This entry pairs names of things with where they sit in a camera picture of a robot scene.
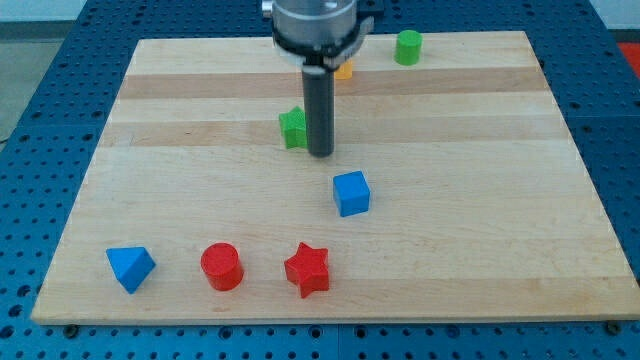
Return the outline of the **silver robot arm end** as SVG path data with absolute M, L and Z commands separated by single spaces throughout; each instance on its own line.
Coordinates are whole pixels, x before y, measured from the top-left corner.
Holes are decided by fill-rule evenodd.
M 356 0 L 264 0 L 275 47 L 302 71 L 336 71 L 361 48 L 374 18 L 358 16 Z

